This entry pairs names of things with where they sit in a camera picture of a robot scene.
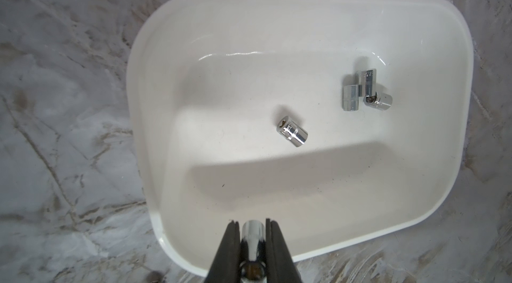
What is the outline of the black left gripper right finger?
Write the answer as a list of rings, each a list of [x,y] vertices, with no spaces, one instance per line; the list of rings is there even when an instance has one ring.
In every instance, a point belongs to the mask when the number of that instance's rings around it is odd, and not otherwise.
[[[272,219],[265,223],[265,253],[268,283],[302,283],[281,228]]]

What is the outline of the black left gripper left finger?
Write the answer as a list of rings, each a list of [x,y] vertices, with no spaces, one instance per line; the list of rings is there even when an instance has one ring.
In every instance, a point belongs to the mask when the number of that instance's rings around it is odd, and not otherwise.
[[[239,283],[241,258],[239,223],[231,221],[223,235],[204,283]]]

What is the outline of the long chrome deep socket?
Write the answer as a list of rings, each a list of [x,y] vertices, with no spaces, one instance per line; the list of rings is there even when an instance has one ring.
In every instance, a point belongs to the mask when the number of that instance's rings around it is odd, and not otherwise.
[[[265,226],[248,220],[241,231],[240,282],[266,282]]]

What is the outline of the chrome socket pair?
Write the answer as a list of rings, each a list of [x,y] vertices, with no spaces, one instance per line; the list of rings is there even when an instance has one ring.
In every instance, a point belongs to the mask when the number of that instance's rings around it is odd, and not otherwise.
[[[345,85],[342,89],[342,109],[347,112],[358,111],[360,100],[368,107],[373,107],[377,100],[376,70],[359,71],[356,79],[356,84]]]

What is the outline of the small chrome socket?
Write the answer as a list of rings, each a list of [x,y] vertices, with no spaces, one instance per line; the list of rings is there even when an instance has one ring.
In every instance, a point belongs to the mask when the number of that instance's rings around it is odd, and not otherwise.
[[[388,110],[393,104],[393,98],[384,92],[376,92],[373,96],[365,96],[363,101],[366,106],[380,111]]]

